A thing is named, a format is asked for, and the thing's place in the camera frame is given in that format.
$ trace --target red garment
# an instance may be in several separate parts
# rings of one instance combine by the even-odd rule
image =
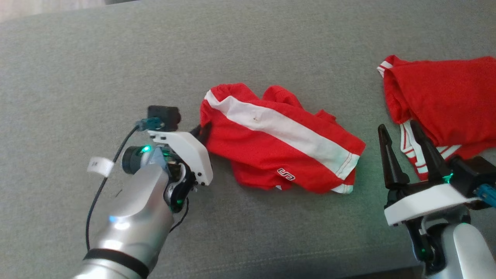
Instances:
[[[496,60],[408,62],[392,55],[377,70],[393,121],[401,126],[401,151],[427,179],[422,149],[410,120],[420,122],[445,159],[470,158],[496,146]]]
[[[200,107],[201,125],[212,123],[207,149],[231,161],[240,184],[266,190],[296,183],[316,193],[352,191],[365,144],[335,120],[305,111],[280,86],[259,99],[242,83],[222,84]]]

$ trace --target gray fabric surface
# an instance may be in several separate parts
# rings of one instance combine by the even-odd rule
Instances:
[[[325,109],[367,143],[349,196],[236,184],[212,157],[214,181],[150,278],[340,278],[415,265],[407,230],[388,227],[377,126],[392,124],[375,67],[407,60],[496,55],[490,1],[138,1],[0,25],[0,273],[64,278],[85,255],[84,223],[101,177],[151,104],[179,106],[189,130],[206,91],[271,84]],[[130,144],[143,144],[145,135]],[[496,163],[494,150],[486,152]],[[404,156],[400,163],[411,177]],[[91,235],[128,178],[116,169]],[[493,252],[494,210],[473,213]]]

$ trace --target fabric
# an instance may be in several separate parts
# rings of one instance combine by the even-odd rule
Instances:
[[[377,127],[393,139],[399,127],[375,68],[391,53],[495,56],[496,1],[486,2],[141,0],[1,23],[1,278],[71,278],[102,181],[86,172],[90,158],[112,158],[149,105],[178,106],[190,131],[206,90],[232,82],[258,97],[280,84],[362,139],[353,194],[239,187],[230,162],[211,154],[213,181],[189,195],[150,279],[339,279],[419,265],[407,229],[384,217]],[[128,142],[145,144],[146,133]],[[116,165],[92,243],[128,179]],[[471,218],[496,253],[496,210]]]
[[[446,160],[470,158],[496,146],[496,59],[408,62],[391,55],[377,70],[393,121],[400,125],[401,152],[426,180],[428,170],[411,119]]]
[[[200,123],[211,123],[207,149],[231,161],[238,183],[287,190],[349,194],[365,144],[323,110],[305,111],[281,86],[259,99],[245,84],[221,84],[207,92]]]

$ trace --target black band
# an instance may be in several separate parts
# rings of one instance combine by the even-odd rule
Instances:
[[[115,250],[91,249],[90,251],[88,251],[88,254],[84,256],[83,260],[89,259],[103,259],[116,262],[136,272],[143,279],[146,279],[150,274],[148,267],[140,260],[133,258],[128,254],[124,254],[123,252]]]

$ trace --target blue connector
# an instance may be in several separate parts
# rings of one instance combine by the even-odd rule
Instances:
[[[164,126],[164,123],[158,117],[143,118],[140,121],[136,121],[136,126],[138,126],[138,131],[144,130],[158,130]]]
[[[489,184],[482,184],[477,190],[477,196],[488,205],[496,208],[496,189]]]

